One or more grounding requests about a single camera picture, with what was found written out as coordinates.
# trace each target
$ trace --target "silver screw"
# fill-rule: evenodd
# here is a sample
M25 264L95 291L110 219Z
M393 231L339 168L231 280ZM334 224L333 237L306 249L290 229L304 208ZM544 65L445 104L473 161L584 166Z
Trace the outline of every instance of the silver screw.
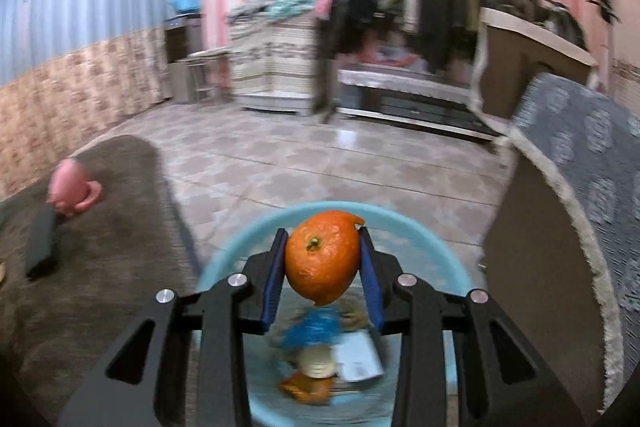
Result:
M244 284L246 284L247 278L246 275L244 273L234 273L231 274L226 281L231 285L231 286L243 286Z
M171 302L174 300L175 293L171 290L160 290L156 293L156 301L161 304L167 304L167 302Z
M476 304L485 304L489 301L489 294L484 290L473 290L471 300Z
M410 273L403 273L402 275L398 276L398 284L401 286L415 286L415 283L417 283L418 280L415 278L415 275L412 275Z

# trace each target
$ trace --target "tiled floor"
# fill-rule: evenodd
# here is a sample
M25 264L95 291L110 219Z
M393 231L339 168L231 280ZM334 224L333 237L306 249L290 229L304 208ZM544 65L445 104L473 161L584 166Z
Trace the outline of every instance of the tiled floor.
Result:
M135 134L158 147L206 261L274 207L372 203L411 217L477 270L482 236L507 172L483 147L383 124L222 107L162 105L97 140Z

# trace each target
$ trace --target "pink object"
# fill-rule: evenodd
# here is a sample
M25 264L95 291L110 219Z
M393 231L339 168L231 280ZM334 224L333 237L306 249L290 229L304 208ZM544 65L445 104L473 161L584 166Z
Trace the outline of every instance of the pink object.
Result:
M59 214L70 217L94 206L101 192L102 186L89 181L82 165L67 158L51 177L47 203L53 204Z

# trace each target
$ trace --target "white paper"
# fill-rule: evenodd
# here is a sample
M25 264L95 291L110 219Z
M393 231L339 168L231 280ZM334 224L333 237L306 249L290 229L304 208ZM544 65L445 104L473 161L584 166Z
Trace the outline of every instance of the white paper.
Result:
M384 373L376 347L364 330L345 333L334 346L338 376L347 382L379 377Z

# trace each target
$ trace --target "blue gripper pad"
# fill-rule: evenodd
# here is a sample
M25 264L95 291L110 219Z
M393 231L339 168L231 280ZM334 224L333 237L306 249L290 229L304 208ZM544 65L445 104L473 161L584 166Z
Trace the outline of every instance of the blue gripper pad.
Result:
M271 245L270 258L272 260L269 275L262 293L262 316L260 321L264 331L268 331L276 318L282 284L284 283L284 248L289 234L279 229Z
M369 232L366 227L362 227L360 234L360 281L362 281L362 289L364 291L364 300L367 305L367 313L369 320L374 327L380 331L384 325L384 317L382 314L382 291L378 283L378 276L371 257L376 254L369 238Z

